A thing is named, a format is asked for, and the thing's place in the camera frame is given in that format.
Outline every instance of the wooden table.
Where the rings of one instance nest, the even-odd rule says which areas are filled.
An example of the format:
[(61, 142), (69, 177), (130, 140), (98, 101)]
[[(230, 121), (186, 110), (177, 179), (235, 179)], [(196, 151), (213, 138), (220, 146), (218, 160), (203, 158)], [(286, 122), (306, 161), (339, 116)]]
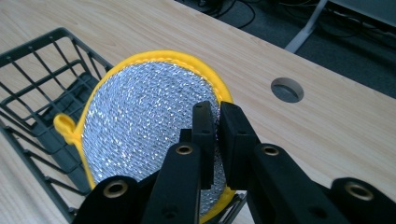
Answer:
[[(0, 52), (57, 27), (112, 64), (153, 49), (201, 58), (221, 75), (260, 139), (285, 148), (313, 180), (329, 187), (354, 176), (396, 200), (394, 99), (172, 0), (0, 1)], [(303, 100), (277, 99), (271, 83), (278, 77), (300, 83)], [(2, 222), (64, 222), (0, 140)], [(235, 223), (251, 222), (245, 207)]]

